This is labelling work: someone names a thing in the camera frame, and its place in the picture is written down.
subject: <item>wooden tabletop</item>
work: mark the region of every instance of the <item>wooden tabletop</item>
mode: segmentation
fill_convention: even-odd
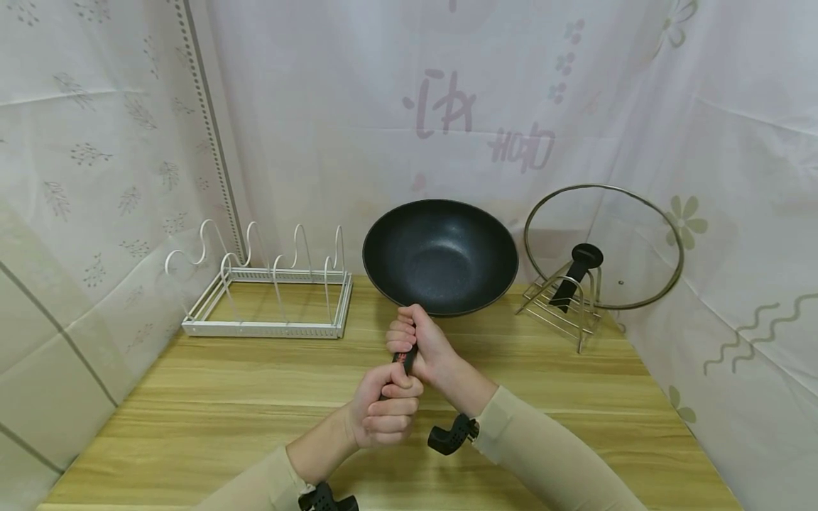
[[[233,285],[240,313],[271,320],[270,285]],[[291,320],[326,311],[318,286],[283,289]],[[455,349],[592,446],[649,509],[740,509],[630,343],[605,322],[582,355],[530,316],[518,294],[440,320]],[[230,318],[220,304],[214,315]],[[384,332],[395,306],[356,277],[346,334],[337,340],[192,338],[168,349],[54,488],[43,511],[186,509],[303,433],[389,361]],[[330,479],[362,511],[544,509],[513,476],[468,446],[426,447],[456,412],[433,389],[398,447],[362,451]]]

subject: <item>black wok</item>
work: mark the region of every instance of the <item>black wok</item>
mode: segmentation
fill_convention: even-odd
[[[375,287],[398,305],[459,316],[496,301],[514,282],[519,259],[508,230],[482,209],[428,199],[381,217],[363,242]]]

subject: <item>patterned fabric backdrop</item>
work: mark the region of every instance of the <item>patterned fabric backdrop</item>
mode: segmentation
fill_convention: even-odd
[[[234,222],[187,13],[0,0],[0,509],[31,509],[182,319],[164,258]],[[213,260],[174,267],[188,298]]]
[[[687,264],[663,301],[618,321],[746,509],[815,508],[818,5],[209,7],[267,246],[289,248],[303,222],[326,251],[341,222],[361,272],[369,225],[409,200],[476,204],[519,239],[561,186],[646,195],[679,226]],[[595,207],[577,229],[609,240],[621,204]],[[660,289],[676,263],[669,227],[645,222],[606,251],[624,283],[613,294]]]

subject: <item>black handle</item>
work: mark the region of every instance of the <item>black handle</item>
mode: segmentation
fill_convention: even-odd
[[[315,491],[299,497],[299,507],[302,511],[358,511],[355,495],[335,502],[332,488],[325,482],[319,482]]]
[[[571,259],[573,263],[568,269],[565,276],[574,279],[577,282],[582,282],[588,270],[598,267],[602,264],[602,251],[590,243],[581,243],[573,248],[571,251]],[[568,305],[571,303],[571,297],[577,292],[577,285],[570,280],[563,280],[557,292],[548,302],[559,308],[562,312],[568,313]]]
[[[460,414],[455,418],[452,429],[449,431],[434,426],[432,431],[429,432],[429,440],[426,441],[426,445],[440,454],[448,456],[460,449],[460,446],[468,437],[477,437],[477,422]]]
[[[392,362],[403,362],[403,370],[407,372],[407,376],[411,371],[411,365],[415,362],[415,356],[417,356],[417,344],[411,347],[411,350],[405,353],[395,353],[392,357]],[[383,394],[380,395],[378,401],[384,401],[389,399],[388,397],[384,396]]]

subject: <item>wavy line pattern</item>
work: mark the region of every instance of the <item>wavy line pattern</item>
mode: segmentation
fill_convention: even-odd
[[[756,357],[756,348],[755,344],[757,343],[771,343],[775,341],[775,326],[779,323],[792,323],[793,321],[797,321],[799,317],[801,317],[801,302],[804,300],[808,300],[810,298],[818,298],[818,293],[813,294],[802,294],[801,296],[795,298],[795,311],[789,317],[777,317],[773,321],[770,322],[770,335],[764,338],[755,338],[750,341],[750,353],[749,355],[741,355],[737,356],[733,359],[733,374],[735,374],[735,366],[739,363],[739,361],[751,361],[753,358]]]
[[[704,371],[704,375],[705,376],[708,375],[708,365],[710,365],[710,364],[721,364],[724,361],[725,353],[726,353],[728,347],[739,347],[739,346],[741,346],[741,335],[739,335],[740,332],[743,332],[745,330],[753,330],[753,329],[758,328],[759,323],[761,323],[761,312],[762,311],[767,311],[767,310],[770,310],[770,309],[776,309],[776,308],[780,307],[780,305],[781,305],[780,303],[772,303],[770,305],[761,305],[761,306],[757,307],[756,310],[753,312],[753,324],[752,325],[740,326],[739,328],[735,329],[735,341],[733,343],[724,343],[724,344],[722,344],[721,347],[719,348],[719,357],[717,359],[714,358],[712,360],[705,361],[704,364],[702,364],[702,371]]]

